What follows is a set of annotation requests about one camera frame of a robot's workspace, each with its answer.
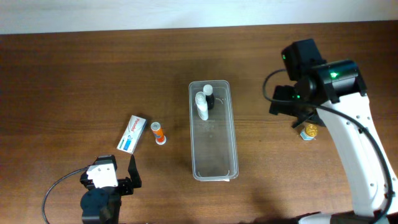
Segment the small jar gold lid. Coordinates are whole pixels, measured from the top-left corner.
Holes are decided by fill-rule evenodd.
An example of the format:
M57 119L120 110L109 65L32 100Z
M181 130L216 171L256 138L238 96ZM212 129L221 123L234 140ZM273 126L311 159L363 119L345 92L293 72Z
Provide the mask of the small jar gold lid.
M318 128L314 124L308 124L304 127L300 133L301 138L304 141L311 141L318 135Z

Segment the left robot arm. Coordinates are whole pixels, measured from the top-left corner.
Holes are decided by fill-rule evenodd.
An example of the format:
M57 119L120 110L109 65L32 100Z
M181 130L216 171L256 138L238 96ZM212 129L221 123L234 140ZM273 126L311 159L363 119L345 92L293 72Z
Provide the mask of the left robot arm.
M83 223L118 223L121 197L142 187L134 156L127 169L129 177L117 178L117 168L114 155L99 156L81 175L80 182L88 190L80 201Z

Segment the clear plastic container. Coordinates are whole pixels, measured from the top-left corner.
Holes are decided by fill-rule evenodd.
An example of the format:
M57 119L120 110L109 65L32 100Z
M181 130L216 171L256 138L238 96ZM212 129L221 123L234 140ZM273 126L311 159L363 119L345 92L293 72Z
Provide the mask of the clear plastic container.
M205 85L213 87L214 107L208 119L200 118L195 97ZM226 80L204 80L189 84L192 170L196 180L229 181L239 175L231 91Z

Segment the white spray bottle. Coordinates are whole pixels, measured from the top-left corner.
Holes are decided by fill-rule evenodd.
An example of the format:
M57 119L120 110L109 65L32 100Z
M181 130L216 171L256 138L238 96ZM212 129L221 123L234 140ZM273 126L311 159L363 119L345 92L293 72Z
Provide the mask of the white spray bottle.
M208 105L207 105L206 96L205 96L204 92L199 91L195 95L195 104L197 106L197 111L198 111L199 117L202 120L206 121L208 119Z

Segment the white Panadol medicine box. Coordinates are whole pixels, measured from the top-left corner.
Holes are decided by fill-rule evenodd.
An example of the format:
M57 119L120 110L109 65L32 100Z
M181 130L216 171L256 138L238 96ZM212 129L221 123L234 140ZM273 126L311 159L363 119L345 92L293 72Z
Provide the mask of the white Panadol medicine box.
M146 124L146 119L132 115L116 149L133 154Z

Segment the orange tablet tube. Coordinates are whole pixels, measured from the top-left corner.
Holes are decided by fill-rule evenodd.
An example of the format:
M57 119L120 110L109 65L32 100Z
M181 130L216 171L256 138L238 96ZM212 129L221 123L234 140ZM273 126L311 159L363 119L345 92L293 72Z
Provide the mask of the orange tablet tube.
M159 145L163 145L166 143L167 138L163 134L163 130L161 128L161 125L159 122L153 122L150 126L154 136L155 136L155 141Z

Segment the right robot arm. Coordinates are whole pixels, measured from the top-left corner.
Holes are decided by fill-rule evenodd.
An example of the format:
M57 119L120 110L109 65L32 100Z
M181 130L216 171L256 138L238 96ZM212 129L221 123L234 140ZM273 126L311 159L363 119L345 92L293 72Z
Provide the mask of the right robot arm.
M307 213L288 223L397 223L397 176L373 123L368 89L352 60L327 62L313 39L281 52L293 86L277 86L271 114L295 116L328 129L345 170L353 209Z

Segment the dark bottle white cap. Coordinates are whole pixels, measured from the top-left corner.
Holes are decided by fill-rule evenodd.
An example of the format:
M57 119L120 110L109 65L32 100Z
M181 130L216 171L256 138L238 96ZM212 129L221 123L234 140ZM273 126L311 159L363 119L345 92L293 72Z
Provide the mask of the dark bottle white cap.
M215 97L214 97L214 94L213 94L213 87L211 85L207 84L207 85L205 85L203 87L203 92L204 92L205 97L206 97L206 102L207 102L207 105L208 105L208 109L212 110L214 108L214 105L215 105Z

